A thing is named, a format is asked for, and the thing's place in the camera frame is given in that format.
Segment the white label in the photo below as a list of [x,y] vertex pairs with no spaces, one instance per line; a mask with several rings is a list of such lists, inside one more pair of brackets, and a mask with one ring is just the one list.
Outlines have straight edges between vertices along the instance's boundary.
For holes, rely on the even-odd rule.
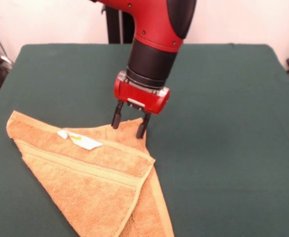
[[96,147],[100,147],[103,144],[100,142],[97,142],[89,137],[85,137],[73,132],[69,132],[66,130],[60,130],[57,132],[57,134],[62,137],[63,139],[67,139],[68,137],[70,137],[70,139],[72,140],[72,142],[80,147],[83,147],[87,150],[92,150]]

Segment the green table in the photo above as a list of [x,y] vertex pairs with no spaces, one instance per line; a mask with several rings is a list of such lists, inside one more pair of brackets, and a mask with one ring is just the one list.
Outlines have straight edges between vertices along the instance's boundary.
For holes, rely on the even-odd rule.
[[[76,236],[21,160],[13,110],[109,124],[130,45],[28,45],[0,91],[0,237]],[[289,237],[289,78],[265,45],[184,45],[147,147],[177,237]],[[142,113],[125,107],[123,120]]]

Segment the table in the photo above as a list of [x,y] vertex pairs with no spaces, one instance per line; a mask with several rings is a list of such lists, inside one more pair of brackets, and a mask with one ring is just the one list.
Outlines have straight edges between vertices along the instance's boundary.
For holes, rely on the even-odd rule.
[[[59,127],[109,124],[130,45],[24,46],[0,90],[0,237],[72,237],[8,138],[13,110]],[[289,237],[289,77],[266,45],[182,47],[152,116],[177,237]],[[142,113],[124,107],[123,120]]]

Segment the orange towel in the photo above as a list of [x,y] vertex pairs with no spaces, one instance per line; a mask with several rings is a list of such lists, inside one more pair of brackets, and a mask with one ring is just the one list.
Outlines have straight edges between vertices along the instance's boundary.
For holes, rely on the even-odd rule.
[[14,111],[7,133],[22,159],[82,237],[172,237],[171,221],[145,138],[142,119],[119,129],[67,128],[103,145],[86,150],[61,129]]

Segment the white wall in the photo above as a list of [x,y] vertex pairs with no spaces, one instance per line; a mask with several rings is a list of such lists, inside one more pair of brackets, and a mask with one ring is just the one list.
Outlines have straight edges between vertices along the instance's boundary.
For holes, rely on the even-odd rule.
[[12,60],[30,43],[108,43],[101,8],[89,0],[0,0],[0,40]]
[[289,0],[199,0],[186,42],[265,43],[285,65]]
[[[0,0],[0,39],[13,60],[28,43],[107,43],[102,4]],[[289,57],[289,0],[198,0],[186,43],[266,43]]]

